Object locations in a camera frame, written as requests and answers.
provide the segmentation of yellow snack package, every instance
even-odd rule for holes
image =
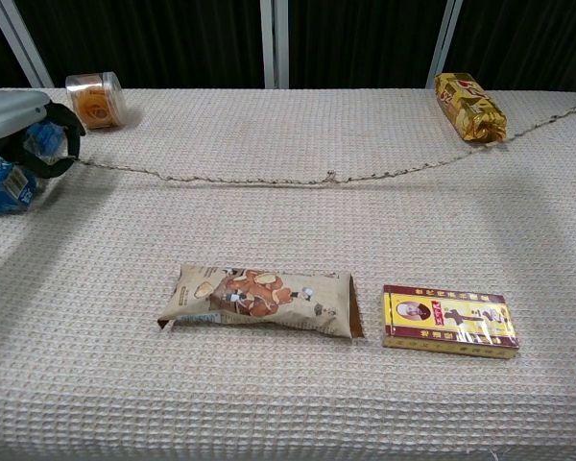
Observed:
[[[496,358],[518,350],[501,295],[385,285],[383,306],[386,347]]]
[[[438,74],[435,95],[445,116],[465,141],[506,138],[506,116],[469,74]]]

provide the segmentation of snack bag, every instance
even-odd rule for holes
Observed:
[[[465,141],[506,138],[506,116],[469,74],[438,74],[435,95],[445,116]]]
[[[183,264],[157,319],[216,324],[271,322],[332,335],[363,336],[350,274],[281,274]]]
[[[26,131],[23,148],[43,160],[54,158],[64,139],[64,129],[53,123],[35,123]],[[25,211],[47,180],[0,157],[0,215]]]

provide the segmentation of string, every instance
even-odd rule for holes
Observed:
[[[487,144],[483,144],[478,147],[474,147],[469,149],[458,156],[453,158],[449,158],[446,160],[438,160],[434,162],[426,162],[422,163],[417,166],[413,166],[410,168],[402,168],[395,171],[383,171],[378,173],[373,173],[368,176],[349,176],[345,178],[338,178],[335,171],[330,170],[326,172],[324,177],[320,177],[314,180],[299,180],[299,179],[291,179],[291,178],[283,178],[283,179],[273,179],[273,178],[245,178],[245,179],[227,179],[222,177],[210,177],[210,176],[172,176],[168,174],[160,173],[159,171],[148,169],[148,168],[138,168],[132,167],[128,165],[117,165],[117,164],[109,164],[103,163],[98,160],[94,160],[92,158],[73,158],[77,163],[91,166],[95,168],[104,168],[108,170],[115,170],[115,171],[125,171],[129,173],[139,173],[149,176],[154,176],[162,181],[167,182],[209,182],[209,183],[219,183],[219,184],[230,184],[230,185],[246,185],[246,184],[258,184],[258,185],[268,185],[268,186],[323,186],[329,184],[347,184],[350,182],[368,182],[368,181],[380,181],[380,180],[387,180],[390,178],[397,178],[399,176],[409,175],[412,173],[418,173],[420,171],[429,170],[432,168],[440,168],[442,166],[451,165],[458,161],[464,160],[481,152],[487,151],[494,147],[497,147],[502,144],[510,144],[517,139],[525,136],[528,133],[531,133],[541,127],[546,125],[553,124],[562,118],[566,118],[569,115],[576,113],[576,106],[570,108],[562,113],[552,115],[548,119],[540,121],[532,125],[531,127],[523,130],[522,132],[515,133],[512,136],[506,138],[505,140],[500,141],[493,141]]]

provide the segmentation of table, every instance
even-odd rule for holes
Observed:
[[[491,94],[509,133],[576,105],[576,93]],[[315,179],[468,148],[429,90],[126,100],[131,124],[90,132],[83,158]],[[160,331],[183,262],[351,271],[366,338]],[[384,283],[504,294],[518,358],[383,349]],[[576,114],[382,182],[230,187],[83,165],[52,181],[29,212],[0,218],[0,458],[92,455],[576,460]]]

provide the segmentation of red label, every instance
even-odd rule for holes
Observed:
[[[435,319],[435,325],[444,324],[444,315],[442,313],[442,304],[439,301],[432,301],[433,305],[433,318]]]
[[[476,86],[476,82],[467,82],[465,80],[457,80],[457,83],[463,87],[467,93],[475,96],[477,98],[486,98],[487,95],[480,91],[480,88]]]
[[[440,95],[440,101],[442,101],[442,103],[444,103],[445,106],[450,104],[450,101],[452,101],[452,95],[447,89],[445,89]]]

